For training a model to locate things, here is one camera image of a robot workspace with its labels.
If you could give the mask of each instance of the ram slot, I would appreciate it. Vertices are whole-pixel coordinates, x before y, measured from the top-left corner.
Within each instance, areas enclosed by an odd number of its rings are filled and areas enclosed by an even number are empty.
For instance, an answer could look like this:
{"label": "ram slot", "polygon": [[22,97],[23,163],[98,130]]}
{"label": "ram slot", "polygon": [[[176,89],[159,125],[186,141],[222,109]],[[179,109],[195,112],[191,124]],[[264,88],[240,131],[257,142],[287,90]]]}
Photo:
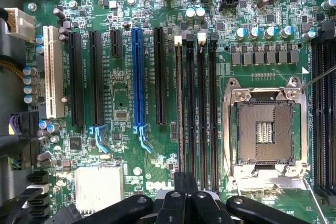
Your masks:
{"label": "ram slot", "polygon": [[198,127],[201,157],[201,189],[208,188],[207,175],[207,123],[206,123],[206,72],[205,72],[205,52],[199,47],[197,51],[197,72],[198,72]]}
{"label": "ram slot", "polygon": [[111,56],[114,59],[122,59],[123,44],[121,31],[113,29],[110,31]]}
{"label": "ram slot", "polygon": [[[336,65],[336,40],[333,23],[320,25],[312,40],[312,77]],[[336,74],[331,72],[313,84],[314,190],[331,205],[336,205]]]}
{"label": "ram slot", "polygon": [[47,118],[65,116],[63,97],[62,42],[58,40],[58,30],[54,26],[43,27],[45,94]]}
{"label": "ram slot", "polygon": [[175,36],[176,56],[176,97],[177,97],[177,125],[179,139],[179,165],[181,171],[186,171],[186,143],[184,136],[184,96],[183,96],[183,57],[182,57],[182,36]]}
{"label": "ram slot", "polygon": [[197,180],[197,164],[196,164],[196,128],[195,128],[195,97],[194,97],[194,85],[195,85],[195,66],[194,66],[194,35],[187,34],[186,38],[186,78],[187,78],[187,118],[188,118],[188,151],[189,151],[189,166],[188,171],[193,173]]}
{"label": "ram slot", "polygon": [[142,29],[132,28],[134,126],[145,126],[144,57]]}
{"label": "ram slot", "polygon": [[218,133],[217,133],[217,99],[216,99],[216,49],[217,40],[209,45],[209,106],[210,106],[210,146],[211,146],[211,188],[218,191]]}
{"label": "ram slot", "polygon": [[73,31],[69,34],[69,73],[72,125],[81,127],[84,125],[82,45],[79,33]]}
{"label": "ram slot", "polygon": [[156,124],[167,124],[166,50],[163,28],[154,28]]}
{"label": "ram slot", "polygon": [[92,125],[102,126],[104,125],[104,86],[100,32],[90,31],[89,40]]}

